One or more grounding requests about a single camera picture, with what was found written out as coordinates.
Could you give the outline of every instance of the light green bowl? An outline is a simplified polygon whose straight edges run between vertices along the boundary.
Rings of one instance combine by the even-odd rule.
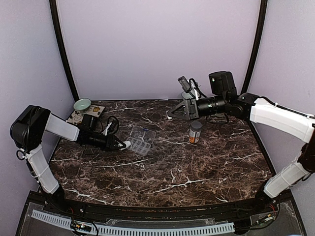
[[[91,100],[88,98],[82,98],[74,103],[73,108],[80,113],[85,113],[89,110],[90,106]]]

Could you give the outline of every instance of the clear plastic container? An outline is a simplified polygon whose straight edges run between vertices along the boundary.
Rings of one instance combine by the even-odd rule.
[[[129,147],[132,151],[141,155],[148,154],[156,132],[134,125],[127,141],[131,142]]]

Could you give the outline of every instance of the orange label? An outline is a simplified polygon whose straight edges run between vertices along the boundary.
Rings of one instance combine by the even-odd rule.
[[[189,137],[189,142],[194,143],[195,142],[195,137],[190,136]]]

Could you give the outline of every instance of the white cable tray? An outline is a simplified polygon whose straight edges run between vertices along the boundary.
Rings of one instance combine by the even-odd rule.
[[[32,218],[48,224],[71,230],[71,219],[65,216],[53,215],[52,213],[33,210]],[[96,235],[95,227],[91,223],[85,223],[92,227],[89,235]],[[234,223],[203,226],[182,229],[132,229],[120,228],[96,224],[99,236],[211,236],[234,232]]]

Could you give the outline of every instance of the pill bottle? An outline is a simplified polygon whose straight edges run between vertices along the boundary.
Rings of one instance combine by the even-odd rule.
[[[195,144],[199,141],[201,126],[202,126],[202,124],[198,121],[193,121],[190,124],[190,130],[189,130],[189,142],[190,143]]]

